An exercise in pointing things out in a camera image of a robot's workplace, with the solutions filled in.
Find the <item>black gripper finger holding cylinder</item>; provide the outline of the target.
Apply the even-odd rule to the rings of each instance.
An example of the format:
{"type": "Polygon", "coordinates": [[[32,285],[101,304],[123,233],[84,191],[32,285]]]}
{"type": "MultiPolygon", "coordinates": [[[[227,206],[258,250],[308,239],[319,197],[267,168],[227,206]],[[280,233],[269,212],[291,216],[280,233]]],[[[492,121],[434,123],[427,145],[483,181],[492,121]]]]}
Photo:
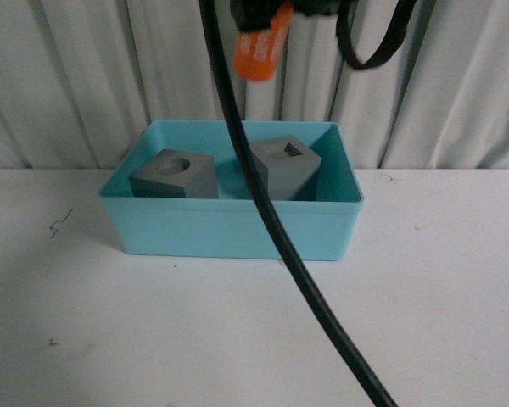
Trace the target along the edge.
{"type": "Polygon", "coordinates": [[[291,1],[231,0],[230,13],[239,31],[264,31],[271,29],[277,15],[290,6],[291,1]]]}

